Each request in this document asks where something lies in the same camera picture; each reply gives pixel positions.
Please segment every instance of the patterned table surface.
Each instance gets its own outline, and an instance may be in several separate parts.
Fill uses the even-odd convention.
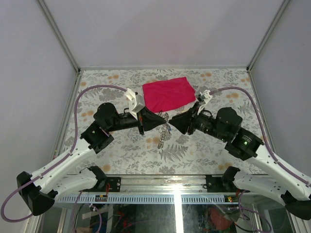
[[[187,77],[196,91],[213,90],[224,86],[239,86],[254,96],[245,69],[146,69],[146,70],[86,70],[83,72],[79,93],[97,84],[112,84],[143,95],[144,83]],[[112,102],[118,112],[128,103],[122,91],[96,88],[86,92],[78,104],[79,135],[92,122],[93,114],[103,102]],[[193,103],[167,112],[169,117],[189,109]],[[262,138],[258,120],[248,97],[239,91],[224,91],[213,96],[207,105],[215,116],[222,107],[232,107],[243,118],[242,126]],[[182,135],[175,127],[165,136],[162,149],[158,149],[161,127],[139,135],[138,129],[112,132],[115,140],[102,152],[87,159],[71,173],[86,166],[99,166],[107,174],[222,174],[228,166],[236,166],[248,173],[263,173],[259,168],[228,154],[225,143],[196,131]],[[63,150],[73,143],[74,121],[70,119]]]

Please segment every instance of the gray wall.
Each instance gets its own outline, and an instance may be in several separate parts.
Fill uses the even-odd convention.
[[[252,70],[279,155],[311,176],[311,1],[289,5]]]
[[[246,67],[282,0],[46,3],[81,67]]]
[[[0,6],[0,203],[16,189],[16,176],[49,161],[74,71],[34,0]],[[29,213],[16,195],[10,218]],[[0,232],[18,233],[25,222],[0,220]]]

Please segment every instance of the red towel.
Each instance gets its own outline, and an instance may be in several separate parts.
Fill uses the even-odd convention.
[[[180,108],[196,100],[195,90],[186,77],[146,83],[142,90],[146,107],[154,113]]]

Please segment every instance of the purple cable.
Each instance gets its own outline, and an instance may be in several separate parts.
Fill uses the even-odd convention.
[[[77,232],[76,232],[76,230],[75,230],[75,228],[74,228],[74,212],[75,212],[75,210],[76,210],[76,207],[77,207],[77,204],[78,204],[78,200],[80,199],[81,194],[82,194],[82,191],[80,191],[79,195],[77,196],[76,201],[75,201],[74,204],[73,204],[73,208],[72,208],[71,216],[70,216],[70,219],[71,219],[71,230],[72,230],[73,232],[75,232],[75,233],[77,233]]]
[[[270,222],[268,221],[268,219],[263,216],[262,214],[260,214],[259,212],[255,211],[255,210],[252,210],[252,209],[248,209],[248,208],[245,208],[241,205],[241,200],[242,200],[242,195],[245,193],[245,190],[241,193],[240,195],[240,198],[239,198],[239,209],[240,209],[240,212],[241,212],[241,215],[244,219],[244,221],[250,226],[252,227],[255,231],[258,231],[258,232],[261,232],[261,233],[270,233],[272,231],[272,226],[270,224]],[[243,210],[246,210],[246,211],[249,211],[249,212],[252,212],[254,214],[257,214],[261,219],[265,220],[266,223],[268,223],[268,226],[269,226],[269,231],[265,232],[263,230],[260,230],[258,229],[255,225],[253,225],[252,223],[250,223],[246,218],[245,218],[245,215],[243,214]]]
[[[44,176],[45,174],[47,174],[48,172],[50,172],[51,170],[53,170],[55,167],[57,167],[58,165],[60,165],[63,161],[65,161],[70,155],[71,153],[73,152],[76,144],[77,144],[77,140],[78,140],[78,120],[77,120],[77,108],[78,108],[78,102],[79,102],[79,99],[81,98],[81,96],[91,90],[91,89],[94,89],[94,88],[102,88],[102,87],[109,87],[109,88],[114,88],[114,89],[118,89],[118,90],[121,90],[121,91],[126,91],[126,89],[122,88],[122,87],[118,87],[118,86],[113,86],[113,85],[95,85],[95,86],[90,86],[86,89],[84,89],[83,91],[81,91],[81,93],[78,95],[76,101],[75,101],[75,104],[74,104],[74,141],[73,141],[73,144],[72,144],[72,147],[70,149],[70,152],[64,157],[62,158],[60,161],[58,161],[56,164],[54,164],[53,166],[51,166],[50,168],[46,169],[41,175]],[[33,178],[31,181],[25,183],[24,185],[22,185],[21,187],[19,187],[18,189],[16,189],[14,192],[12,192],[3,202],[2,206],[1,206],[1,217],[4,221],[7,221],[7,222],[21,222],[21,221],[24,221],[26,219],[29,219],[31,216],[33,216],[32,214],[26,216],[26,217],[23,217],[23,218],[20,218],[20,219],[9,219],[5,216],[5,213],[4,213],[4,208],[7,204],[7,202],[12,198],[12,196],[14,196],[16,193],[18,193],[20,190],[22,190],[23,188],[27,187],[28,185],[34,183],[35,181],[37,181],[38,179],[40,179],[40,176],[37,176],[35,178]]]
[[[98,226],[98,229],[96,231],[96,233],[99,233],[99,231],[100,231],[100,229],[102,227],[102,222],[103,222],[102,214],[101,214],[101,212],[99,212],[99,209],[97,209],[94,205],[92,205],[92,207],[98,212],[98,215],[99,215],[99,226]]]
[[[266,144],[266,147],[267,147],[267,150],[269,151],[269,154],[271,155],[271,157],[273,158],[273,160],[281,167],[283,168],[287,173],[289,173],[290,175],[294,176],[296,179],[298,179],[299,181],[303,182],[305,185],[307,186],[310,186],[311,187],[311,184],[300,178],[299,176],[297,176],[295,173],[293,173],[292,171],[290,171],[287,167],[285,167],[281,162],[278,161],[278,159],[276,158],[276,156],[274,155],[272,149],[270,148],[269,144],[268,144],[268,140],[265,136],[265,133],[264,133],[264,127],[263,127],[263,124],[261,122],[261,119],[260,119],[260,115],[259,115],[259,111],[257,110],[257,107],[256,107],[256,104],[253,100],[253,98],[251,97],[251,95],[246,91],[244,90],[243,88],[240,88],[240,87],[237,87],[237,86],[229,86],[229,87],[223,87],[223,88],[219,88],[217,90],[214,90],[214,91],[211,91],[209,94],[210,95],[214,95],[215,93],[217,92],[220,92],[220,91],[225,91],[225,90],[239,90],[239,91],[242,91],[244,92],[248,97],[249,99],[251,100],[252,102],[252,105],[254,107],[254,110],[255,110],[255,113],[256,113],[256,116],[258,118],[258,122],[259,122],[259,125],[260,125],[260,129],[261,129],[261,133],[262,133],[262,137],[263,137],[263,140],[264,140],[264,143]]]

